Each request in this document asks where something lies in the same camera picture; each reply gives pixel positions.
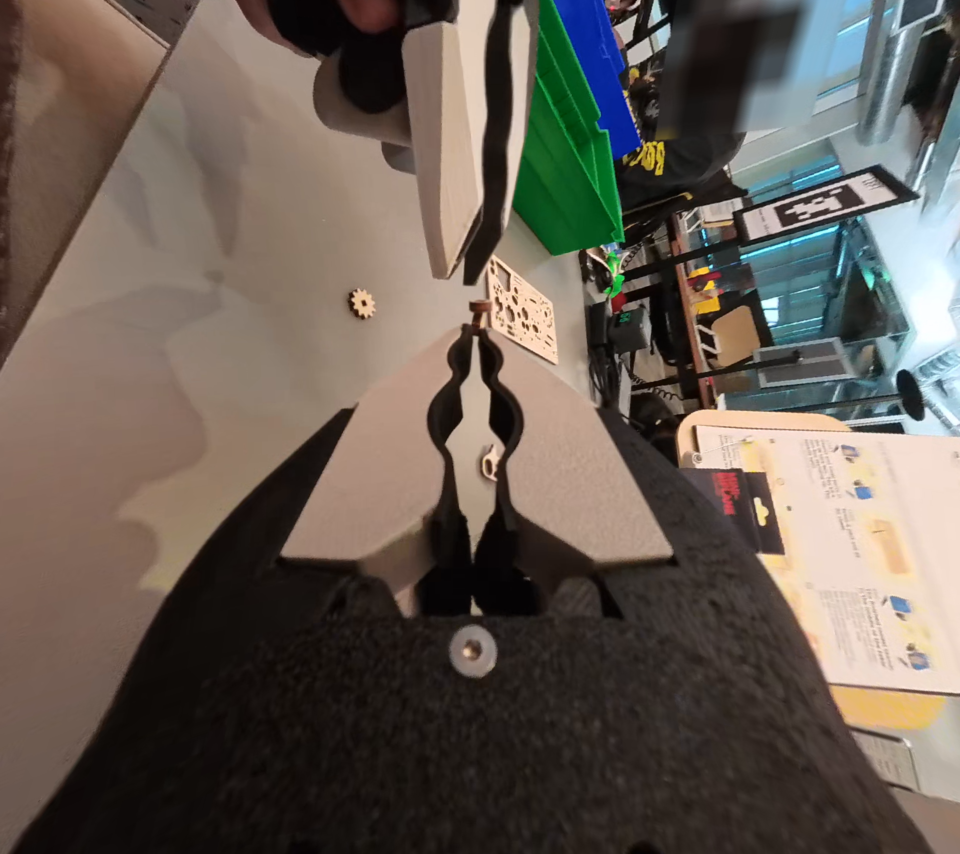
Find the grey framed board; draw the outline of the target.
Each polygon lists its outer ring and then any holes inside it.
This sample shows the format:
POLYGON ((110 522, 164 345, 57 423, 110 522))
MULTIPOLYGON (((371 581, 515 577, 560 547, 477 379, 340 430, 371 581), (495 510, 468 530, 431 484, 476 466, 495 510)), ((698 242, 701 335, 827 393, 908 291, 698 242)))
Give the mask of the grey framed board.
POLYGON ((837 337, 760 347, 753 351, 751 358, 762 390, 806 387, 858 377, 845 345, 837 337))

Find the black digital clock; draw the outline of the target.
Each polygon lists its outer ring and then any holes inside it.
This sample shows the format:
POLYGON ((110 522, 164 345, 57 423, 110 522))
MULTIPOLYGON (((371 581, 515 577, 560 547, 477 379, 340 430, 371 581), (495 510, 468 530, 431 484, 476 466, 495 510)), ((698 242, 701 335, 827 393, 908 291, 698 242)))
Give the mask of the black digital clock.
POLYGON ((647 311, 640 306, 621 310, 606 322, 606 347, 613 356, 632 355, 650 346, 647 311))

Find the person's beige garment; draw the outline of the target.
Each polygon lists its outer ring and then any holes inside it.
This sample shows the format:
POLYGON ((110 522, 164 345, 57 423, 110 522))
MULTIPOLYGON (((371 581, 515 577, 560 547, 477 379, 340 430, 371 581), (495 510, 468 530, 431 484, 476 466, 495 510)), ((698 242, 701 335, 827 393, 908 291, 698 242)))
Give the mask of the person's beige garment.
POLYGON ((6 359, 137 118, 166 51, 115 0, 20 0, 20 5, 9 185, 12 340, 6 359))

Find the wooden cutout parts sheet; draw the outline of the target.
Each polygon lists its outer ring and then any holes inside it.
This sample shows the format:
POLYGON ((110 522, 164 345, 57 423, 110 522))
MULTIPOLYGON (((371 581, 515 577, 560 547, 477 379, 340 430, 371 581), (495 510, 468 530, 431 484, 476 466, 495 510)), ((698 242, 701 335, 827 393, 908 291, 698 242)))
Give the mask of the wooden cutout parts sheet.
POLYGON ((558 365, 552 302, 497 257, 488 261, 485 279, 490 328, 546 362, 558 365))

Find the black hang tag card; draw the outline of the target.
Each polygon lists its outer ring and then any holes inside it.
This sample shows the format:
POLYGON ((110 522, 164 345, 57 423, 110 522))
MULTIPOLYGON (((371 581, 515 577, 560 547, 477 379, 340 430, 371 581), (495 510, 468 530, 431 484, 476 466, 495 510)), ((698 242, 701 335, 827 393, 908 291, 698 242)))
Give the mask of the black hang tag card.
POLYGON ((757 555, 785 557, 786 546, 771 485, 762 472, 738 468, 680 468, 757 555))

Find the silver metal duct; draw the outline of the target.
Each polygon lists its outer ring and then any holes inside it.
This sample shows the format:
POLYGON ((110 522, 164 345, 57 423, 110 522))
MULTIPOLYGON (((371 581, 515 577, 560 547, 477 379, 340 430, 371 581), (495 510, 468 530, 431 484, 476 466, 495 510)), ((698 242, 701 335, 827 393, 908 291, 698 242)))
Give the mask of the silver metal duct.
POLYGON ((859 119, 856 137, 863 147, 874 147, 892 136, 904 103, 920 42, 935 18, 906 31, 891 32, 896 0, 872 0, 858 85, 859 119))

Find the black framed marker sign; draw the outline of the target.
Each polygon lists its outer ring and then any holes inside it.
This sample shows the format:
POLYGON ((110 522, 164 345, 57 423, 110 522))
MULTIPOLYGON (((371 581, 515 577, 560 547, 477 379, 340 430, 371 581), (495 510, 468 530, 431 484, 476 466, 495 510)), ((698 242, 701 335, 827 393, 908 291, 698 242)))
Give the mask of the black framed marker sign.
POLYGON ((812 188, 737 211, 738 244, 745 248, 793 237, 814 227, 827 227, 911 203, 919 197, 915 190, 885 167, 871 165, 812 188))

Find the green plastic bin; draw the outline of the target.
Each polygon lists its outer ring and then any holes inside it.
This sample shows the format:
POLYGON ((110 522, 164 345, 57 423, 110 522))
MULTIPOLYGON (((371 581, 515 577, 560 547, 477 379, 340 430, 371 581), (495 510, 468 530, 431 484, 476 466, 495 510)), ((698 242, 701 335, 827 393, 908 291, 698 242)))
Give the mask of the green plastic bin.
POLYGON ((620 244, 609 133, 554 0, 538 0, 538 31, 513 211, 552 256, 620 244))

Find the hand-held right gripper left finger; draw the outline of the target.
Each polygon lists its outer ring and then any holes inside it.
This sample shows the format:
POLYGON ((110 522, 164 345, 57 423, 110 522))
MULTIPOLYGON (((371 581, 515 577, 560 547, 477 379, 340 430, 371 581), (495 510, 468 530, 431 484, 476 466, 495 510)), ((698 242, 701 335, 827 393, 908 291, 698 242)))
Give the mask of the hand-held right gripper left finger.
POLYGON ((447 442, 463 418, 473 347, 473 329, 455 327, 366 389, 281 549, 284 562, 376 578, 392 594, 414 589, 424 613, 470 611, 469 527, 447 442))

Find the yellow flat packet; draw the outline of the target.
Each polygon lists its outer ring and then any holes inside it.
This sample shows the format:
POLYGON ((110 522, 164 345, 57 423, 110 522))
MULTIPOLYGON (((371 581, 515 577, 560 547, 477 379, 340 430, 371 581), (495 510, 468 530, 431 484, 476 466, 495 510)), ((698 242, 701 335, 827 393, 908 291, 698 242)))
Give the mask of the yellow flat packet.
POLYGON ((942 694, 877 690, 830 685, 829 691, 847 726, 863 729, 925 730, 950 705, 942 694))

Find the pale wooden board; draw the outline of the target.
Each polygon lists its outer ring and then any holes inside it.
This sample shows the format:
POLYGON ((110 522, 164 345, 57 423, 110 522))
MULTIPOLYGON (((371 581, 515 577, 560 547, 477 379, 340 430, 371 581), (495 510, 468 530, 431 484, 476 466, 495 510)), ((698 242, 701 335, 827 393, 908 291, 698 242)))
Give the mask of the pale wooden board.
POLYGON ((699 453, 695 440, 695 428, 701 426, 724 430, 808 432, 850 432, 852 430, 846 423, 821 413, 702 408, 691 412, 679 423, 675 442, 680 468, 694 467, 695 455, 699 453))

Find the black round stand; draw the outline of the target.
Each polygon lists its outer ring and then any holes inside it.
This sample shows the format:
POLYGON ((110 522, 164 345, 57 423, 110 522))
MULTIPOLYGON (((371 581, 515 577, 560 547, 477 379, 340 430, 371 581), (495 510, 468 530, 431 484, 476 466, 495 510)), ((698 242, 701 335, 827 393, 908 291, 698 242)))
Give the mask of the black round stand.
POLYGON ((916 433, 949 434, 953 430, 953 416, 946 413, 939 388, 919 382, 907 369, 899 370, 894 382, 904 415, 918 426, 916 433))

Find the pale wooden chair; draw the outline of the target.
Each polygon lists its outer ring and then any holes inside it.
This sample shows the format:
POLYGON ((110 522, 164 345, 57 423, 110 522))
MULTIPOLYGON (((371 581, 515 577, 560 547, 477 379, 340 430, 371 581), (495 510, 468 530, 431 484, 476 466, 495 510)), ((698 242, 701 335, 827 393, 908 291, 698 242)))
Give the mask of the pale wooden chair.
POLYGON ((750 362, 762 348, 774 346, 774 339, 761 308, 741 304, 714 319, 702 318, 697 332, 708 369, 720 371, 750 362))

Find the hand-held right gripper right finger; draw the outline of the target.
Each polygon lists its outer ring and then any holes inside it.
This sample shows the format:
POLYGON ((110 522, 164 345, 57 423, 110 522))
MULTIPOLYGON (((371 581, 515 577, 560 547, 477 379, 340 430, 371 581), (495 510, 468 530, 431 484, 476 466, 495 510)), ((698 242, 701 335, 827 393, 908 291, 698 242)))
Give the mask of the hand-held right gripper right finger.
POLYGON ((472 561, 477 608, 535 615, 565 582, 672 563, 603 411, 499 333, 479 332, 477 350, 503 446, 472 561))

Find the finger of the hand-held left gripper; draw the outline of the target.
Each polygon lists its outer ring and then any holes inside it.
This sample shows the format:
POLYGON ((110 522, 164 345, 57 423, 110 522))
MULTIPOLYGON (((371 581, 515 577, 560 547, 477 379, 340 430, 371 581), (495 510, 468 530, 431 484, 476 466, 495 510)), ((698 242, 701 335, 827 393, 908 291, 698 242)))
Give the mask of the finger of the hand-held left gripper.
POLYGON ((487 245, 512 211, 536 87, 540 0, 494 0, 487 31, 487 245))
POLYGON ((414 173, 430 270, 448 280, 482 205, 484 62, 495 0, 406 0, 402 43, 414 173))

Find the printed instruction sheet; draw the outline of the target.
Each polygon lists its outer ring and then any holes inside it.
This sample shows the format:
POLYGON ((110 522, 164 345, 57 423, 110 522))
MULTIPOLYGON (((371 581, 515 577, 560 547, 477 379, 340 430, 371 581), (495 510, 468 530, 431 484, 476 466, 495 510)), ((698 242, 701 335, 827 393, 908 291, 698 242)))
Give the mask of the printed instruction sheet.
POLYGON ((762 563, 830 684, 958 695, 957 437, 694 429, 694 465, 758 473, 762 563))

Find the blue plastic bin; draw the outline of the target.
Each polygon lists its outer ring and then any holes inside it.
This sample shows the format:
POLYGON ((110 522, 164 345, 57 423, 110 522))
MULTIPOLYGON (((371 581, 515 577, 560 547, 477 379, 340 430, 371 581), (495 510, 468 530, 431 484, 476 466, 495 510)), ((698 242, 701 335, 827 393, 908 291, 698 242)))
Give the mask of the blue plastic bin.
POLYGON ((603 0, 553 0, 599 110, 613 159, 642 144, 620 77, 626 67, 603 0))

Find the person's brown sweater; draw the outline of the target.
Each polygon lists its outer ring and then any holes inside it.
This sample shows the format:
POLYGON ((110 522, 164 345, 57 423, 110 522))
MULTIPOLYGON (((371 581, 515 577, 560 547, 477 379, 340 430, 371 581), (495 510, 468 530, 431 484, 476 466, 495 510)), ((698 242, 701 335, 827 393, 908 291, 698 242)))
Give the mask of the person's brown sweater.
POLYGON ((17 90, 22 53, 20 0, 1 0, 1 361, 13 342, 11 176, 15 157, 17 90))

